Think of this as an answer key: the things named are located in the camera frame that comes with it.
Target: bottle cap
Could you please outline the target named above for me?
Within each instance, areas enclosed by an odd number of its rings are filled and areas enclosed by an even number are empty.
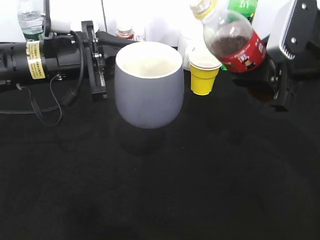
[[[218,0],[190,0],[190,8],[197,19],[204,19],[217,5]]]
[[[116,29],[119,31],[130,31],[133,29],[133,25],[128,19],[118,18],[116,20]]]

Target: black cable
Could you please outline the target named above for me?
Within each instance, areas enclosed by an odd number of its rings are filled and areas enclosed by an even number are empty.
[[[49,107],[46,109],[42,109],[41,113],[50,113],[53,111],[58,110],[59,107],[58,106],[53,106],[53,107]],[[31,115],[31,114],[35,114],[34,110],[16,110],[16,111],[11,111],[11,110],[0,110],[0,114],[6,114],[6,115]]]
[[[57,108],[59,109],[60,111],[60,116],[58,118],[58,120],[56,122],[48,122],[46,119],[45,119],[45,116],[42,114],[42,111],[40,110],[38,104],[37,104],[37,101],[36,101],[36,98],[32,95],[32,92],[31,92],[31,89],[26,87],[26,86],[20,86],[19,84],[17,84],[17,88],[19,90],[22,90],[22,89],[27,89],[28,92],[29,92],[29,98],[30,98],[30,103],[31,103],[31,106],[34,110],[34,113],[36,114],[36,116],[38,117],[38,119],[46,126],[48,127],[54,127],[56,125],[58,125],[60,123],[60,121],[62,120],[63,118],[63,111],[62,111],[62,108],[61,108],[61,105],[56,97],[56,95],[54,94],[54,91],[52,89],[52,84],[53,84],[53,81],[57,78],[57,75],[54,76],[51,80],[50,80],[50,91],[51,91],[51,94],[56,102],[56,105],[57,105]]]
[[[74,39],[76,40],[76,42],[78,44],[79,53],[80,53],[80,74],[79,74],[78,83],[77,83],[77,85],[75,87],[75,92],[77,94],[79,94],[81,86],[82,86],[82,83],[83,83],[84,74],[85,74],[84,45],[82,44],[82,39],[80,38],[78,33],[76,33],[75,31],[71,31],[70,33],[71,33],[71,35],[74,36]]]

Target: small jar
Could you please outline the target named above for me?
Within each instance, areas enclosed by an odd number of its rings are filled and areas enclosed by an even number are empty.
[[[133,26],[129,22],[122,20],[117,20],[116,23],[116,36],[118,38],[134,40],[135,32],[133,31]]]

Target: red bottle label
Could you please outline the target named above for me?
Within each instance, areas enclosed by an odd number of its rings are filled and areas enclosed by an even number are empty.
[[[220,57],[230,72],[244,73],[257,68],[266,58],[266,46],[254,31],[249,42],[237,53]]]

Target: green bottle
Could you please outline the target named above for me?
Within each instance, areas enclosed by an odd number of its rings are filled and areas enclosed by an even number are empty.
[[[228,8],[245,16],[252,24],[258,6],[258,0],[229,0]]]

